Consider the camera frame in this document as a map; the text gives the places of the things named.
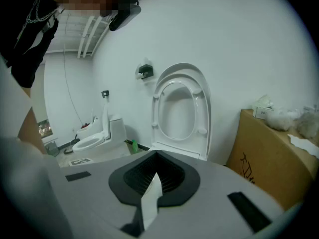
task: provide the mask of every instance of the white fluffy material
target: white fluffy material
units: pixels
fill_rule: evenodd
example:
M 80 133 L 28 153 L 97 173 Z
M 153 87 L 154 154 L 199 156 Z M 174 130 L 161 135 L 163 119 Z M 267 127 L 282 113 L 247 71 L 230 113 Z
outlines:
M 293 119 L 299 119 L 301 117 L 301 115 L 303 114 L 300 110 L 298 109 L 294 109 L 294 110 L 288 110 L 287 114 Z
M 294 121 L 292 117 L 284 110 L 274 110 L 272 113 L 266 114 L 266 124 L 279 131 L 287 131 Z
M 319 114 L 304 113 L 298 120 L 297 131 L 306 139 L 315 137 L 319 130 Z

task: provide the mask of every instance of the silver chain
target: silver chain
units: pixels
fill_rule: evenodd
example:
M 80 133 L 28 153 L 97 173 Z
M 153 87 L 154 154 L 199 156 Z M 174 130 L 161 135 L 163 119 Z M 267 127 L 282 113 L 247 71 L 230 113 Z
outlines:
M 48 18 L 50 18 L 56 12 L 57 8 L 54 11 L 50 12 L 49 14 L 47 14 L 46 16 L 44 16 L 42 18 L 39 18 L 38 17 L 38 10 L 39 10 L 40 2 L 41 2 L 41 0 L 35 0 L 34 1 L 33 6 L 31 8 L 31 11 L 30 11 L 29 15 L 26 17 L 26 23 L 36 23 L 36 22 L 39 22 L 39 21 L 40 22 L 46 21 Z M 36 9 L 35 9 L 35 18 L 36 19 L 32 20 L 32 19 L 30 19 L 30 17 L 31 17 L 31 13 L 32 13 L 35 5 L 36 5 Z

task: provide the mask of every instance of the toilet seat lid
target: toilet seat lid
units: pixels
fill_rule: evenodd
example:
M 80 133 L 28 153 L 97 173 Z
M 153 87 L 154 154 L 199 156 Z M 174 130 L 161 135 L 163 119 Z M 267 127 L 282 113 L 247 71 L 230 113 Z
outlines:
M 152 148 L 207 160 L 211 137 L 210 90 L 187 63 L 167 68 L 152 101 Z

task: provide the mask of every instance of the green bottle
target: green bottle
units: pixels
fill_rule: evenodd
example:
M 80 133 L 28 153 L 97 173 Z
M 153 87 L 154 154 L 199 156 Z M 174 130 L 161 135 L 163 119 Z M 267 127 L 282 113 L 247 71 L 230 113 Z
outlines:
M 134 154 L 138 153 L 139 151 L 138 143 L 135 140 L 132 140 L 132 149 Z

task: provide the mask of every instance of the cardboard box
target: cardboard box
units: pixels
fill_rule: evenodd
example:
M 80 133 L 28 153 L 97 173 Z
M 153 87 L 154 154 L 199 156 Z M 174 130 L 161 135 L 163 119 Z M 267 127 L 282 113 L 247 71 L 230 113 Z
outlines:
M 303 200 L 317 174 L 319 160 L 290 143 L 288 132 L 269 128 L 242 110 L 236 140 L 227 167 L 273 196 L 285 209 Z M 317 140 L 311 141 L 318 146 Z

